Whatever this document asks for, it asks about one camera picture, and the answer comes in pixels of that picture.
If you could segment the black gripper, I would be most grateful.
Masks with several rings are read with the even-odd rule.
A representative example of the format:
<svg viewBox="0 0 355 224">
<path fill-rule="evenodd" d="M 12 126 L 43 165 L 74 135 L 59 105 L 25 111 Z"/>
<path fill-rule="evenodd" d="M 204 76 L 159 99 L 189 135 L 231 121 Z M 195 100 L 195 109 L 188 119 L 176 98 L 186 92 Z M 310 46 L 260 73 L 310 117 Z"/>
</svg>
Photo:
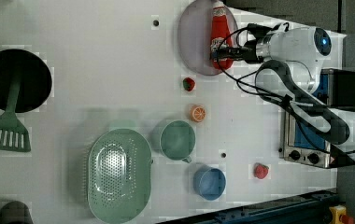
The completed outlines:
<svg viewBox="0 0 355 224">
<path fill-rule="evenodd" d="M 249 64 L 262 63 L 269 56 L 268 44 L 271 28 L 256 23 L 249 23 L 247 31 L 250 35 L 254 36 L 254 39 L 247 41 L 245 48 L 228 47 L 217 49 L 217 53 L 220 54 L 211 54 L 211 60 L 245 61 Z"/>
</svg>

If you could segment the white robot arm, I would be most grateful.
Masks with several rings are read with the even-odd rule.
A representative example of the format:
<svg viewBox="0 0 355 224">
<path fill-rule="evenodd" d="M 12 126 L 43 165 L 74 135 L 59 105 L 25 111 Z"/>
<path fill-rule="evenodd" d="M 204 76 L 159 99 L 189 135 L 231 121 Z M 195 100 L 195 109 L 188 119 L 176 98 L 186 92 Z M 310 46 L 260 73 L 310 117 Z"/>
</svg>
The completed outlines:
<svg viewBox="0 0 355 224">
<path fill-rule="evenodd" d="M 254 36 L 244 46 L 229 45 L 228 35 L 211 42 L 216 67 L 223 70 L 221 63 L 229 60 L 257 63 L 253 94 L 280 106 L 355 161 L 355 107 L 329 106 L 313 95 L 332 51 L 329 34 L 316 26 L 291 29 L 286 22 L 273 28 L 250 23 L 233 34 L 244 31 Z"/>
</svg>

